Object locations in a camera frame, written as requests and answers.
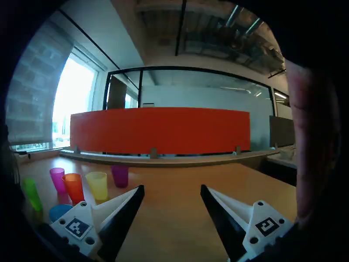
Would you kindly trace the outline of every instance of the plastic cup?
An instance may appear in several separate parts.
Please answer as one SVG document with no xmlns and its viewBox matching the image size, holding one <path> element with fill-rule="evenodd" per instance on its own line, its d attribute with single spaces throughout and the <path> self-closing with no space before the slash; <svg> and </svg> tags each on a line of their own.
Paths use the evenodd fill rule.
<svg viewBox="0 0 349 262">
<path fill-rule="evenodd" d="M 38 195 L 38 191 L 36 190 L 35 180 L 32 178 L 25 179 L 23 181 L 23 187 L 33 208 L 36 211 L 42 210 L 42 204 Z"/>
<path fill-rule="evenodd" d="M 85 200 L 84 192 L 82 191 L 81 175 L 76 173 L 65 174 L 62 176 L 62 180 L 74 204 Z"/>
<path fill-rule="evenodd" d="M 55 167 L 50 170 L 50 175 L 53 181 L 53 184 L 55 185 L 55 188 L 58 193 L 65 193 L 67 192 L 64 182 L 62 180 L 62 176 L 64 175 L 64 169 L 60 167 Z"/>
<path fill-rule="evenodd" d="M 66 205 L 66 204 L 60 204 L 50 209 L 48 212 L 48 217 L 50 218 L 51 222 L 55 222 L 58 220 L 61 216 L 63 216 L 65 213 L 67 213 L 69 210 L 73 208 L 72 205 Z"/>
<path fill-rule="evenodd" d="M 86 175 L 92 195 L 96 200 L 105 200 L 108 198 L 108 188 L 106 182 L 106 173 L 91 172 Z"/>
<path fill-rule="evenodd" d="M 113 165 L 112 174 L 117 187 L 124 188 L 128 186 L 128 166 Z"/>
</svg>

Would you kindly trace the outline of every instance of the purple cup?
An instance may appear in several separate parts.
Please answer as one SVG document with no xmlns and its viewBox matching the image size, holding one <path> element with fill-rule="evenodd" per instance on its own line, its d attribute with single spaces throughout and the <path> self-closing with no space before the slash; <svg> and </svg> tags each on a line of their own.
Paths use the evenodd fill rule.
<svg viewBox="0 0 349 262">
<path fill-rule="evenodd" d="M 117 187 L 124 188 L 128 185 L 128 166 L 113 165 L 112 174 Z"/>
<path fill-rule="evenodd" d="M 65 193 L 67 192 L 64 182 L 62 180 L 62 176 L 64 175 L 64 169 L 60 167 L 55 167 L 50 170 L 50 175 L 53 181 L 53 184 L 55 185 L 55 188 L 58 193 Z"/>
</svg>

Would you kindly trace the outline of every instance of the orange divider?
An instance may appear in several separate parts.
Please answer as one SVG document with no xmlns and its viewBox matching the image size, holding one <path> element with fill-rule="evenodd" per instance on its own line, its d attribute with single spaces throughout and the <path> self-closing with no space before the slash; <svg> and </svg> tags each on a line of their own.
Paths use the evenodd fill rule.
<svg viewBox="0 0 349 262">
<path fill-rule="evenodd" d="M 70 145 L 123 154 L 204 154 L 250 149 L 248 112 L 189 107 L 93 111 L 71 116 Z"/>
</svg>

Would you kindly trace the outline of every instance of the yellow cup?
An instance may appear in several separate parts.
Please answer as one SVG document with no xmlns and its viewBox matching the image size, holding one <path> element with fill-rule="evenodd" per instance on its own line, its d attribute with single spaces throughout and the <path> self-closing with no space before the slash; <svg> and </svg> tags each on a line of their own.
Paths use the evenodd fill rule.
<svg viewBox="0 0 349 262">
<path fill-rule="evenodd" d="M 96 200 L 106 200 L 108 198 L 106 173 L 91 172 L 86 175 L 86 179 Z"/>
</svg>

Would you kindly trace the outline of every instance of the roller shade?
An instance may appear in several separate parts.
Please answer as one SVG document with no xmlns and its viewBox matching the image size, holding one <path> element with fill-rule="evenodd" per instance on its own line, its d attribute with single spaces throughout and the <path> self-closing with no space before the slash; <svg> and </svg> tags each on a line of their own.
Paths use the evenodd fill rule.
<svg viewBox="0 0 349 262">
<path fill-rule="evenodd" d="M 50 22 L 32 38 L 14 71 L 6 101 L 11 145 L 52 140 L 52 112 L 61 72 L 73 45 Z"/>
</svg>

